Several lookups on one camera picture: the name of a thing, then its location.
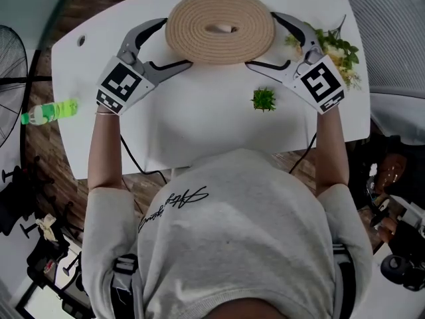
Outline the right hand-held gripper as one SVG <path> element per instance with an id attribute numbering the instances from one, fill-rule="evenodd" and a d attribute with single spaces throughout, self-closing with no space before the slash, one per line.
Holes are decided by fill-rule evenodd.
<path id="1" fill-rule="evenodd" d="M 319 46 L 314 29 L 303 21 L 278 12 L 271 12 L 275 20 L 286 28 L 302 49 L 309 51 Z M 245 62 L 248 69 L 267 76 L 282 84 L 292 84 L 292 91 L 324 114 L 337 106 L 345 98 L 345 83 L 329 55 L 324 55 L 318 47 L 313 47 L 301 63 L 286 61 L 275 65 L 260 61 Z"/>

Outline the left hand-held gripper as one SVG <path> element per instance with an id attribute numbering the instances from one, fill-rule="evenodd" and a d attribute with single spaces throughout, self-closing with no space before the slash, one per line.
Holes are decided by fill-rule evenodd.
<path id="1" fill-rule="evenodd" d="M 114 114 L 123 114 L 153 91 L 155 85 L 192 67 L 189 60 L 157 66 L 153 61 L 142 63 L 138 59 L 138 49 L 166 22 L 167 18 L 152 19 L 127 33 L 121 50 L 109 60 L 97 81 L 98 104 Z"/>

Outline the round beige woven mat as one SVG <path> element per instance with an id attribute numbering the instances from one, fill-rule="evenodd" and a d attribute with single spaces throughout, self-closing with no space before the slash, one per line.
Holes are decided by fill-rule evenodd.
<path id="1" fill-rule="evenodd" d="M 213 34 L 207 25 L 238 27 L 232 34 Z M 254 60 L 275 38 L 271 12 L 259 0 L 182 0 L 166 23 L 167 44 L 196 64 L 231 65 Z"/>

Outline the person's right forearm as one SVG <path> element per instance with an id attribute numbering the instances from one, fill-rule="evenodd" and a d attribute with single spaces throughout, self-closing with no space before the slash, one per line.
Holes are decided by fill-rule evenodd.
<path id="1" fill-rule="evenodd" d="M 333 185 L 348 186 L 349 161 L 337 106 L 317 115 L 315 152 L 316 195 Z"/>

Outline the person's left forearm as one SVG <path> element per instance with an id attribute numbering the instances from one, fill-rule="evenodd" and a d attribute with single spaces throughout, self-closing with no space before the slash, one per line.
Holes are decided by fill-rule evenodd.
<path id="1" fill-rule="evenodd" d="M 108 187 L 119 189 L 122 185 L 122 152 L 120 118 L 99 105 L 88 159 L 89 191 Z"/>

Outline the yellow artificial flower bouquet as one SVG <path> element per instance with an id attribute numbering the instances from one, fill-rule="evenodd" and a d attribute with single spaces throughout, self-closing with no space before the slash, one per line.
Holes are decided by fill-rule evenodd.
<path id="1" fill-rule="evenodd" d="M 346 15 L 338 27 L 334 29 L 312 28 L 319 41 L 319 46 L 325 55 L 328 55 L 336 66 L 348 90 L 361 90 L 362 78 L 356 70 L 359 65 L 359 48 L 341 37 L 341 31 L 345 23 Z"/>

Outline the small green potted plant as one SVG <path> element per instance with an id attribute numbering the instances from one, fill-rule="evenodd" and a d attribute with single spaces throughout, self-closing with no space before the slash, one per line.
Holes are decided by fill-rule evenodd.
<path id="1" fill-rule="evenodd" d="M 251 101 L 255 110 L 261 110 L 263 112 L 276 110 L 276 98 L 274 90 L 271 88 L 265 87 L 253 91 Z"/>

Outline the green drink bottle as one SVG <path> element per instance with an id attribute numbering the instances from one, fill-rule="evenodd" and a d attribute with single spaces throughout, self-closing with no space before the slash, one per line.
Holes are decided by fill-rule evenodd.
<path id="1" fill-rule="evenodd" d="M 40 126 L 61 118 L 72 117 L 76 115 L 77 111 L 78 101 L 76 99 L 40 104 L 33 106 L 27 113 L 21 115 L 21 124 Z"/>

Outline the black standing fan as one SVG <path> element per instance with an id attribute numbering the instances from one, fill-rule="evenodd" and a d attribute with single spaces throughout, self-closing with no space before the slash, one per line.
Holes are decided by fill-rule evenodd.
<path id="1" fill-rule="evenodd" d="M 0 147 L 18 122 L 27 85 L 51 80 L 49 76 L 29 72 L 28 56 L 20 36 L 12 28 L 0 25 Z"/>

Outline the brown leather bag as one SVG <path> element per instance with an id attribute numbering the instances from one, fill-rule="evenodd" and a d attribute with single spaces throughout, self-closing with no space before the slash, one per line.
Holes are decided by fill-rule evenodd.
<path id="1" fill-rule="evenodd" d="M 385 187 L 397 182 L 406 169 L 407 159 L 400 154 L 388 154 L 379 165 L 375 191 L 382 193 Z"/>

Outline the cream cloth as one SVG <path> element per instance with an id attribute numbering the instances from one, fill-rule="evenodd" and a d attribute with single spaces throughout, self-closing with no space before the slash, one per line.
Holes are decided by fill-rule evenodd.
<path id="1" fill-rule="evenodd" d="M 45 240 L 50 242 L 57 242 L 57 238 L 55 237 L 54 231 L 52 230 L 52 226 L 56 222 L 56 218 L 51 214 L 47 214 L 45 217 L 36 219 L 35 224 L 39 227 L 39 229 L 43 233 L 43 237 Z"/>

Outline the person's grey sweatshirt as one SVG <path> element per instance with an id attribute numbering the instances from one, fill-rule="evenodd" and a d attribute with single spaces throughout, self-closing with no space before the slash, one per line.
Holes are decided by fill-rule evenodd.
<path id="1" fill-rule="evenodd" d="M 202 319 L 241 298 L 264 300 L 291 319 L 331 319 L 337 243 L 353 260 L 360 303 L 373 253 L 348 187 L 315 196 L 265 155 L 236 150 L 173 178 L 142 220 L 125 189 L 91 190 L 82 283 L 97 318 L 118 317 L 114 262 L 134 254 L 139 319 Z"/>

